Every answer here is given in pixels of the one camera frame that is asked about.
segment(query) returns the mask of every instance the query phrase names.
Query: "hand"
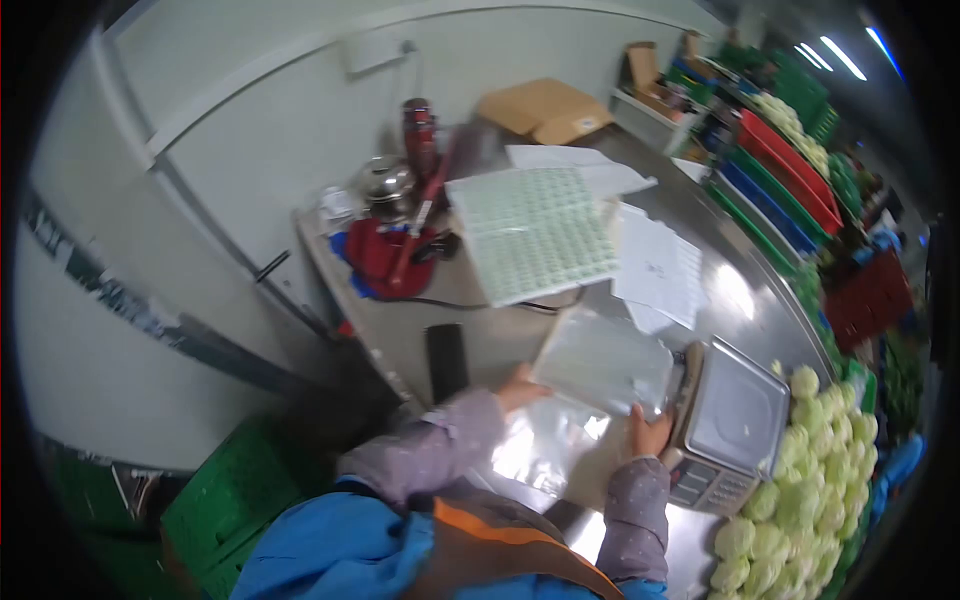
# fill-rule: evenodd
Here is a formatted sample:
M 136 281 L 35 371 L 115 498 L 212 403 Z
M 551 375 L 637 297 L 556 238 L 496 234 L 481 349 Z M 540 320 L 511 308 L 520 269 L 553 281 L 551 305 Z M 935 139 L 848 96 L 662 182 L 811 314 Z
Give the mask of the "hand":
M 651 454 L 660 456 L 670 439 L 673 429 L 674 407 L 671 405 L 667 412 L 653 423 L 643 418 L 643 407 L 634 403 L 630 410 L 630 434 L 627 436 L 627 450 L 630 457 Z
M 530 365 L 520 363 L 510 379 L 497 390 L 496 399 L 500 403 L 500 408 L 503 409 L 503 414 L 507 415 L 517 408 L 551 394 L 553 390 L 550 388 L 530 381 Z

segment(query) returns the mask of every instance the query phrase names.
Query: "red crate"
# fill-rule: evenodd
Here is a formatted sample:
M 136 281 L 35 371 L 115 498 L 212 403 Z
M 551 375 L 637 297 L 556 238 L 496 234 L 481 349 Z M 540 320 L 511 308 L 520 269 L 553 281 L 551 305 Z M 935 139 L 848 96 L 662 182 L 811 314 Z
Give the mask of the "red crate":
M 847 354 L 867 338 L 886 331 L 911 308 L 910 283 L 891 248 L 874 256 L 842 288 L 827 295 L 824 314 L 837 347 Z
M 763 165 L 829 235 L 842 227 L 830 188 L 789 143 L 749 110 L 741 111 L 737 143 Z

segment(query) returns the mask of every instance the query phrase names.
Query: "fluorescent light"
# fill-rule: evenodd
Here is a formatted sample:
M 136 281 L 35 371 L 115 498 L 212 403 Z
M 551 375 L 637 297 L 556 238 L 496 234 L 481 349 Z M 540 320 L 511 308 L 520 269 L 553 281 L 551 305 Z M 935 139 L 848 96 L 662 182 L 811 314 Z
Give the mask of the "fluorescent light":
M 824 67 L 820 66 L 820 63 L 819 63 L 819 62 L 817 62 L 816 60 L 812 59 L 809 54 L 807 54 L 806 52 L 804 52 L 804 49 L 803 49 L 803 48 L 801 48 L 800 46 L 794 46 L 794 48 L 797 49 L 797 52 L 799 52 L 800 54 L 804 55 L 804 58 L 805 58 L 805 59 L 807 59 L 807 60 L 809 60 L 810 62 L 812 62 L 812 63 L 813 63 L 813 66 L 817 67 L 817 68 L 820 69 L 820 70 L 823 70 L 823 69 L 824 69 Z
M 844 54 L 844 51 L 840 49 L 840 46 L 833 43 L 832 39 L 827 36 L 820 36 L 820 41 L 824 42 L 827 48 L 832 50 L 833 54 L 837 55 L 837 58 L 842 60 L 843 63 L 847 65 L 847 68 L 850 69 L 851 73 L 853 73 L 857 79 L 867 81 L 867 76 L 863 74 L 863 71 L 856 68 L 856 65 L 853 64 L 853 61 L 850 60 L 850 57 Z
M 804 50 L 806 50 L 806 52 L 807 52 L 811 57 L 813 57 L 814 59 L 817 60 L 817 62 L 819 62 L 820 64 L 822 64 L 827 71 L 832 71 L 832 70 L 833 70 L 833 67 L 831 67 L 830 65 L 828 65 L 826 60 L 823 60 L 823 59 L 820 58 L 820 55 L 817 54 L 817 51 L 816 51 L 816 50 L 814 50 L 813 48 L 807 46 L 805 42 L 801 42 L 800 45 L 804 48 Z
M 887 50 L 887 45 L 883 43 L 883 40 L 880 39 L 880 34 L 876 32 L 876 29 L 873 27 L 867 28 L 867 33 L 870 34 L 870 37 L 874 39 L 876 45 L 880 47 L 880 50 L 883 51 L 883 56 L 890 61 L 890 64 L 894 65 L 894 68 L 897 69 L 897 74 L 900 75 L 900 78 L 903 79 L 903 73 L 900 72 L 900 66 L 894 60 L 893 56 L 890 54 L 890 51 Z

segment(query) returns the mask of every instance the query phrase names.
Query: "digital scale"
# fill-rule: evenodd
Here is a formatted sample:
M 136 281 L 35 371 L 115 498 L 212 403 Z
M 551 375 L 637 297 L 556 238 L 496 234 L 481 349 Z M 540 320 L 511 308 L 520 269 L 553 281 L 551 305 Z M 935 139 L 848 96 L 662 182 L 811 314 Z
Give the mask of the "digital scale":
M 670 471 L 670 501 L 732 516 L 772 478 L 790 388 L 717 337 L 694 342 L 684 358 L 676 423 L 660 456 Z

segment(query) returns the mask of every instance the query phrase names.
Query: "stainless steel pot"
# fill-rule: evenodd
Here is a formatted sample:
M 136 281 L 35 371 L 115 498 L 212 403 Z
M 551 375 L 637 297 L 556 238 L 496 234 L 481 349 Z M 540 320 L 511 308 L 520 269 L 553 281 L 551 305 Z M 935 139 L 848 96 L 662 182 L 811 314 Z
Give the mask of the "stainless steel pot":
M 417 179 L 400 156 L 375 156 L 360 171 L 357 186 L 371 216 L 383 223 L 396 223 L 412 216 Z

